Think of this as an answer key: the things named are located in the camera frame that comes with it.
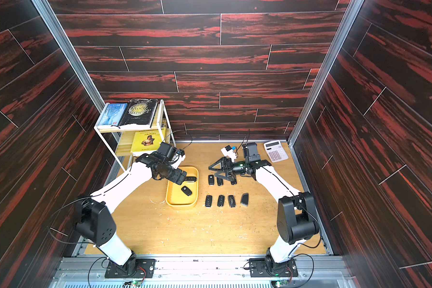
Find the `dark grey car key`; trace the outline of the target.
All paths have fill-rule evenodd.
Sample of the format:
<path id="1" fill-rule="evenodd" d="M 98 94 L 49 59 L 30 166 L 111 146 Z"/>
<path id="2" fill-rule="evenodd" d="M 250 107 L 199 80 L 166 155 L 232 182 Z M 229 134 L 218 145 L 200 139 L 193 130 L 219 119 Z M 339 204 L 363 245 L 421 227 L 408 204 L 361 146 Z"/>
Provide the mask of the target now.
<path id="1" fill-rule="evenodd" d="M 244 194 L 241 196 L 241 201 L 240 201 L 240 203 L 241 203 L 242 206 L 248 206 L 248 202 L 249 202 L 249 194 L 248 194 L 248 193 L 244 193 Z"/>

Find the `white calculator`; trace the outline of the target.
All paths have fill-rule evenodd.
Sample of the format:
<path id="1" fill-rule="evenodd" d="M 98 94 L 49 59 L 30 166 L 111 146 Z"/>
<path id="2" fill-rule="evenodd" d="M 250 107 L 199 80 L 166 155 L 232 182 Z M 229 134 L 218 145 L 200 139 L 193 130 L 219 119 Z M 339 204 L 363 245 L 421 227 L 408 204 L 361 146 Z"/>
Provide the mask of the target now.
<path id="1" fill-rule="evenodd" d="M 264 143 L 264 148 L 273 163 L 282 162 L 289 158 L 279 140 Z"/>

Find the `black silver Porsche key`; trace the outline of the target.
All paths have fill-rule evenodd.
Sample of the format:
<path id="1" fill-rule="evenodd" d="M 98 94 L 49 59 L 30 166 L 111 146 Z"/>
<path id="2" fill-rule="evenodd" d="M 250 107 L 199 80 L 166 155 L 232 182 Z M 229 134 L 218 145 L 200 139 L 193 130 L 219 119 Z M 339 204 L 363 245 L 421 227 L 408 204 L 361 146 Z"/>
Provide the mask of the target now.
<path id="1" fill-rule="evenodd" d="M 185 182 L 196 182 L 198 179 L 195 176 L 186 176 Z"/>

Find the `aluminium left corner post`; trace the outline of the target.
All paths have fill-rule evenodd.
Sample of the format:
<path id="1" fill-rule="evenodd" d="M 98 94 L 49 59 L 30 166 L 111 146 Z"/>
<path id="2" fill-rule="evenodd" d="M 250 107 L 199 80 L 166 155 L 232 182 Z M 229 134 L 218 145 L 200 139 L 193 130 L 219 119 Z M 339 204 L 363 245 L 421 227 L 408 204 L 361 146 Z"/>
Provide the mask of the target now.
<path id="1" fill-rule="evenodd" d="M 59 19 L 54 13 L 52 7 L 47 0 L 31 0 L 32 4 L 36 8 L 38 14 L 43 19 L 43 22 L 49 29 L 51 35 L 55 39 L 56 43 L 60 47 L 62 53 L 66 57 L 67 61 L 74 70 L 76 76 L 83 85 L 85 91 L 94 103 L 95 107 L 101 112 L 106 103 L 100 95 L 98 89 L 94 85 L 89 73 L 83 65 L 76 49 L 72 45 L 69 37 L 64 31 Z"/>

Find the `yellow storage box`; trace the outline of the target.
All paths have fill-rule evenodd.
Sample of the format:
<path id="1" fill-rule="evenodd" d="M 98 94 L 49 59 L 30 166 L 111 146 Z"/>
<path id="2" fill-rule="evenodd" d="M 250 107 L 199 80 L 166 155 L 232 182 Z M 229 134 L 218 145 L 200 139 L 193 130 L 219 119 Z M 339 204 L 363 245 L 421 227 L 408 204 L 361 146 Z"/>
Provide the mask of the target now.
<path id="1" fill-rule="evenodd" d="M 168 182 L 166 203 L 176 210 L 188 210 L 196 205 L 199 196 L 199 171 L 193 166 L 181 168 L 187 173 L 181 185 Z"/>

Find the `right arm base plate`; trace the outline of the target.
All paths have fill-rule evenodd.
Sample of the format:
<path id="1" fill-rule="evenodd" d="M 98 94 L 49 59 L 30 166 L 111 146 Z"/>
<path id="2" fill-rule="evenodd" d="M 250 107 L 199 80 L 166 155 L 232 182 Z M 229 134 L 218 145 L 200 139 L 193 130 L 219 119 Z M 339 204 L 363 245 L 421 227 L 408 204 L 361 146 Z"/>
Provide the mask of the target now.
<path id="1" fill-rule="evenodd" d="M 293 259 L 288 259 L 286 262 L 274 262 L 271 257 L 251 258 L 245 270 L 250 271 L 251 277 L 266 278 L 266 277 L 297 277 L 298 271 L 296 263 Z"/>

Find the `blue book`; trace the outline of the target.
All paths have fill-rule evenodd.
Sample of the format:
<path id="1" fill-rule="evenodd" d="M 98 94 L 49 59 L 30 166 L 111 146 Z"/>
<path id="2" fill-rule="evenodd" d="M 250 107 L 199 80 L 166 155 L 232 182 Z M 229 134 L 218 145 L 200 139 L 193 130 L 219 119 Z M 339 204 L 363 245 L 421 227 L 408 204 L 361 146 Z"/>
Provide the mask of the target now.
<path id="1" fill-rule="evenodd" d="M 114 103 L 108 104 L 101 114 L 98 126 L 99 127 L 111 127 L 119 126 L 120 121 L 127 109 L 127 103 Z"/>

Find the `silver-edged car key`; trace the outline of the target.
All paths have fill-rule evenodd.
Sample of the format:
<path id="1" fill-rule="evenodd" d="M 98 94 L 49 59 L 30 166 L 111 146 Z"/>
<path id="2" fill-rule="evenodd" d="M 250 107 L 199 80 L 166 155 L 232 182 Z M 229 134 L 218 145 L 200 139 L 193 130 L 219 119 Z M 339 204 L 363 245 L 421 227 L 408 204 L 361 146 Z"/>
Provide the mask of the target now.
<path id="1" fill-rule="evenodd" d="M 228 203 L 231 208 L 236 207 L 236 201 L 234 195 L 228 195 Z"/>

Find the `aluminium corner post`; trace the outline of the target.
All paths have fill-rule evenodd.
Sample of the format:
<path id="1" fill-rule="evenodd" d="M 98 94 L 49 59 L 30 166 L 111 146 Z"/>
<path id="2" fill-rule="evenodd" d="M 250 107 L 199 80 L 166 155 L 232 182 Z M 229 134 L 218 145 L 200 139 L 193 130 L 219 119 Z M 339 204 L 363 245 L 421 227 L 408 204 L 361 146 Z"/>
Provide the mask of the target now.
<path id="1" fill-rule="evenodd" d="M 36 8 L 38 14 L 43 19 L 43 22 L 49 29 L 51 35 L 55 39 L 56 43 L 60 47 L 62 53 L 66 57 L 67 61 L 74 70 L 76 76 L 83 85 L 85 91 L 94 103 L 95 107 L 101 112 L 106 103 L 100 95 L 98 89 L 94 85 L 89 73 L 83 65 L 76 49 L 72 45 L 69 37 L 64 31 L 59 19 L 54 13 L 52 7 L 47 0 L 31 0 L 32 4 Z"/>
<path id="2" fill-rule="evenodd" d="M 336 61 L 337 55 L 341 50 L 349 32 L 354 24 L 355 19 L 364 3 L 364 0 L 353 0 L 350 1 L 348 9 L 345 11 L 343 19 L 341 21 L 340 26 L 336 32 L 335 37 L 330 45 L 328 53 L 325 56 L 324 62 L 322 63 L 319 72 L 316 76 L 314 84 L 310 90 L 310 93 L 307 97 L 304 108 L 298 118 L 296 126 L 288 139 L 289 148 L 291 151 L 294 150 L 294 144 L 302 130 L 302 127 L 306 123 L 307 117 L 312 111 L 314 103 L 316 102 L 319 92 L 322 89 L 326 78 L 328 77 L 331 68 Z"/>

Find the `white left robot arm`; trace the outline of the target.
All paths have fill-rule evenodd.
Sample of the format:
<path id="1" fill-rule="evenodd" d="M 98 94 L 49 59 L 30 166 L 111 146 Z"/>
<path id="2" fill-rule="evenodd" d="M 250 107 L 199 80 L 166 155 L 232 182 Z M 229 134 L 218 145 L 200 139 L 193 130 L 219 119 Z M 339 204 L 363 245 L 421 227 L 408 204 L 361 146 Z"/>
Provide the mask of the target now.
<path id="1" fill-rule="evenodd" d="M 149 180 L 168 180 L 181 185 L 187 173 L 179 168 L 185 151 L 162 142 L 158 150 L 139 156 L 111 183 L 76 204 L 74 228 L 122 270 L 130 269 L 135 253 L 117 235 L 112 214 L 137 188 Z"/>

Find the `aluminium right corner post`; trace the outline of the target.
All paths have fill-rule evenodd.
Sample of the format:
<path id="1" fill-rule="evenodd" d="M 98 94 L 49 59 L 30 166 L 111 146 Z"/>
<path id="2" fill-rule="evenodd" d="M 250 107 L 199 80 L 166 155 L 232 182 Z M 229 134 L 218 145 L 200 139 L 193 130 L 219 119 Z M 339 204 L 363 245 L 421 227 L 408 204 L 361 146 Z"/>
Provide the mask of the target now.
<path id="1" fill-rule="evenodd" d="M 310 90 L 310 93 L 307 97 L 304 108 L 298 118 L 296 126 L 288 139 L 289 148 L 291 151 L 294 150 L 294 144 L 302 130 L 302 127 L 306 123 L 307 117 L 312 111 L 314 103 L 316 102 L 319 92 L 322 89 L 326 78 L 328 77 L 331 68 L 336 61 L 337 55 L 341 50 L 349 32 L 354 24 L 355 19 L 364 3 L 364 0 L 353 0 L 350 1 L 348 9 L 345 11 L 343 19 L 341 21 L 340 26 L 336 32 L 335 37 L 330 45 L 328 53 L 325 56 L 324 62 L 322 63 L 319 72 L 316 76 L 314 84 Z"/>

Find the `yellow book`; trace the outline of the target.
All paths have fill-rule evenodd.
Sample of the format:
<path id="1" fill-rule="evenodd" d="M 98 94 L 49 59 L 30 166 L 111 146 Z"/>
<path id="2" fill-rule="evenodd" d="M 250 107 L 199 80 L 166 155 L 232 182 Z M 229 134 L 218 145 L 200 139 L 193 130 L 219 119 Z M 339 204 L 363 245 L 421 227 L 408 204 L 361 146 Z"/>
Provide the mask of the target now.
<path id="1" fill-rule="evenodd" d="M 116 155 L 137 156 L 156 151 L 163 139 L 158 130 L 141 130 L 137 132 L 123 132 L 116 148 Z"/>

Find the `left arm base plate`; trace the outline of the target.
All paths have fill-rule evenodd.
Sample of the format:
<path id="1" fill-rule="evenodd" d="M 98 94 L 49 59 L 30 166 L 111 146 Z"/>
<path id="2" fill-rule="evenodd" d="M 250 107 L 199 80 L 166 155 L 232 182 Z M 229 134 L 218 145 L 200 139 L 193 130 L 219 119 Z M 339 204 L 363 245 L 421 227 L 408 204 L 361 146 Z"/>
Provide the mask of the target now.
<path id="1" fill-rule="evenodd" d="M 152 278 L 155 268 L 155 259 L 130 259 L 124 265 L 118 265 L 115 262 L 110 261 L 104 278 Z"/>

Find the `black book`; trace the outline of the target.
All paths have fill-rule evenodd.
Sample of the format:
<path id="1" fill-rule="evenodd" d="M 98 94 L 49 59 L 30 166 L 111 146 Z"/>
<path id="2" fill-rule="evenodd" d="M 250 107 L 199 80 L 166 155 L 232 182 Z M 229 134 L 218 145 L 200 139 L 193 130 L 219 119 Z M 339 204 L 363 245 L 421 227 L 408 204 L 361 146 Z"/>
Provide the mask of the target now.
<path id="1" fill-rule="evenodd" d="M 136 99 L 128 102 L 119 126 L 133 128 L 150 128 L 157 109 L 157 99 Z"/>

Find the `black VW car key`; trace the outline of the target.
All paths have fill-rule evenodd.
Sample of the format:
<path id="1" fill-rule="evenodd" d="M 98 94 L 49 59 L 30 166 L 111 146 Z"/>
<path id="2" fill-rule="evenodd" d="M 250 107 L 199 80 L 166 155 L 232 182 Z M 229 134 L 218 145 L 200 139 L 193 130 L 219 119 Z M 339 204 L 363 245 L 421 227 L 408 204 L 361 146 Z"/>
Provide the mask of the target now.
<path id="1" fill-rule="evenodd" d="M 188 197 L 190 197 L 193 194 L 193 192 L 187 186 L 183 186 L 181 188 L 181 191 Z"/>

